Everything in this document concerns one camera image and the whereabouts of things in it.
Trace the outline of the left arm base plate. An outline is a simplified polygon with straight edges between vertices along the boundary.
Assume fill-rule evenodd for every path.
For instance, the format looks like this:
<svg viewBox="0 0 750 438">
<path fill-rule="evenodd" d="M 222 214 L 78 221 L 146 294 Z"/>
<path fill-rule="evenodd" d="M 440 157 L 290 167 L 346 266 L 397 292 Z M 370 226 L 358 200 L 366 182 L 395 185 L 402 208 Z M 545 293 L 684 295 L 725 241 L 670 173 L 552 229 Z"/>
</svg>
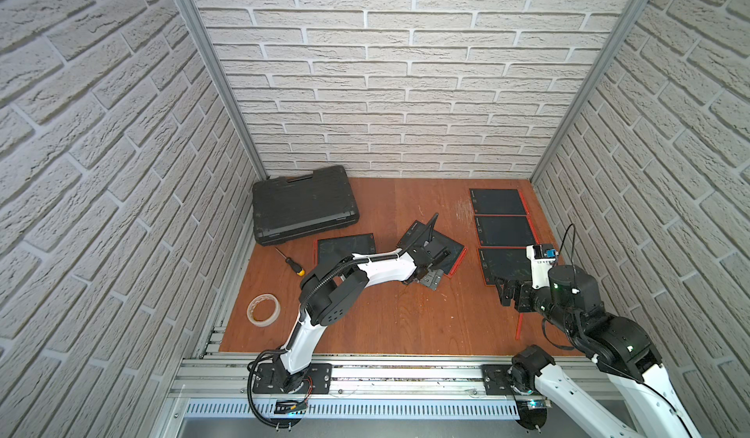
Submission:
<svg viewBox="0 0 750 438">
<path fill-rule="evenodd" d="M 312 363 L 298 373 L 288 373 L 283 365 L 262 363 L 253 375 L 254 394 L 327 394 L 330 391 L 332 365 Z"/>
</svg>

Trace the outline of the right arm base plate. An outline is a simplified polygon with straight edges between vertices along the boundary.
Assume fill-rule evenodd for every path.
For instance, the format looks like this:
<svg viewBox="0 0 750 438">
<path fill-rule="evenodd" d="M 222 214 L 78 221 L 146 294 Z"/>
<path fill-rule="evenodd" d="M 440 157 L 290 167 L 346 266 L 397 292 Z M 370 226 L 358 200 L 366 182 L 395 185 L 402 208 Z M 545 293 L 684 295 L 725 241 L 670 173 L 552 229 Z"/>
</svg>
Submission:
<svg viewBox="0 0 750 438">
<path fill-rule="evenodd" d="M 526 389 L 518 389 L 515 368 L 511 364 L 484 364 L 480 366 L 482 384 L 487 396 L 526 395 Z"/>
</svg>

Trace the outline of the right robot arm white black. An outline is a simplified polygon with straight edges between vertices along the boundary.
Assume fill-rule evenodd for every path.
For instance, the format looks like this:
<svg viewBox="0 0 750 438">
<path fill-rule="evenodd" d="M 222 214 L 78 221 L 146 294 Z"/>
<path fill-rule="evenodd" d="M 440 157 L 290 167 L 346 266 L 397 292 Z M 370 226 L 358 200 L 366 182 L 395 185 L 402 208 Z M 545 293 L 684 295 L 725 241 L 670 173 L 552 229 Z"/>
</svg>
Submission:
<svg viewBox="0 0 750 438">
<path fill-rule="evenodd" d="M 596 437 L 699 436 L 650 336 L 635 321 L 605 310 L 594 277 L 575 265 L 555 265 L 541 279 L 496 283 L 503 305 L 539 314 L 544 324 L 562 331 L 571 348 L 607 376 L 641 429 L 634 430 L 613 416 L 536 344 L 512 359 L 508 377 L 517 393 L 550 399 Z"/>
</svg>

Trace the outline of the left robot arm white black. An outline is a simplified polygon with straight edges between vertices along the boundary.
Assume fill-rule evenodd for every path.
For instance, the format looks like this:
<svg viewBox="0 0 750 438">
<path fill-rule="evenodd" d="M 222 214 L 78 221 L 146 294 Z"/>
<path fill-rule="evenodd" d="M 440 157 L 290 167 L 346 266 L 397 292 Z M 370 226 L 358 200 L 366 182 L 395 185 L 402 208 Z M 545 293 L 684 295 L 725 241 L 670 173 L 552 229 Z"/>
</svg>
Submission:
<svg viewBox="0 0 750 438">
<path fill-rule="evenodd" d="M 336 263 L 316 266 L 303 280 L 294 329 L 273 356 L 275 385 L 287 393 L 298 389 L 327 327 L 342 319 L 365 289 L 421 281 L 453 256 L 447 245 L 434 239 L 384 254 L 350 254 Z"/>
</svg>

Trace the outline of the writing tablet red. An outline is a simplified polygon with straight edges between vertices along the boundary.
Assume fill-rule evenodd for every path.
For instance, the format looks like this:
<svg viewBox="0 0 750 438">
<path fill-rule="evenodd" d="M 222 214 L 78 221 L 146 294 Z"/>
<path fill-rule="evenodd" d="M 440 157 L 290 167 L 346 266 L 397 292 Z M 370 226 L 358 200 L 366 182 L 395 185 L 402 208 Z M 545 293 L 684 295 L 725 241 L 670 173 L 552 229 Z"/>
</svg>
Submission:
<svg viewBox="0 0 750 438">
<path fill-rule="evenodd" d="M 451 278 L 457 271 L 464 257 L 466 256 L 466 248 L 464 245 L 448 238 L 447 236 L 434 230 L 432 234 L 426 230 L 426 224 L 418 220 L 414 220 L 408 230 L 402 235 L 402 238 L 398 241 L 396 246 L 398 248 L 406 248 L 412 243 L 416 243 L 418 247 L 425 247 L 432 244 L 436 248 L 443 248 L 447 255 L 445 258 L 434 266 L 435 269 L 443 270 L 445 277 Z"/>
<path fill-rule="evenodd" d="M 337 263 L 351 254 L 376 254 L 372 233 L 319 239 L 316 246 L 316 264 Z"/>
</svg>

